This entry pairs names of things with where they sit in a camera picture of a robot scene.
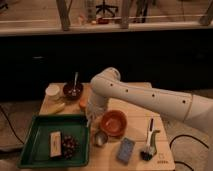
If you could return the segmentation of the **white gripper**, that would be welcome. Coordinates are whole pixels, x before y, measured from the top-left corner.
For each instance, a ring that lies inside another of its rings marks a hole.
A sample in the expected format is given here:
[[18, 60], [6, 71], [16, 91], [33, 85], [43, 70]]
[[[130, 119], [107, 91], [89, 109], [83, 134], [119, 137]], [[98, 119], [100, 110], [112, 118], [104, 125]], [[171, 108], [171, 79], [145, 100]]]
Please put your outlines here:
[[92, 122], [106, 111], [105, 108], [88, 106], [86, 108], [87, 126], [90, 126]]

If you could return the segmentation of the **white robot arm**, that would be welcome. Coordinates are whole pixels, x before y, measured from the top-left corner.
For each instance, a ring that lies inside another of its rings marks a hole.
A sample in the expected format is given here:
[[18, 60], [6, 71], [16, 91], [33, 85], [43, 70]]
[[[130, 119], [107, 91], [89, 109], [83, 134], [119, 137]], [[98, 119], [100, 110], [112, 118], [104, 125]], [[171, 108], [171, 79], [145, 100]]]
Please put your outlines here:
[[213, 171], [213, 99], [157, 88], [137, 87], [120, 81], [120, 72], [108, 67], [90, 81], [91, 92], [86, 117], [92, 122], [108, 108], [110, 98], [173, 117], [210, 137], [210, 149], [204, 171]]

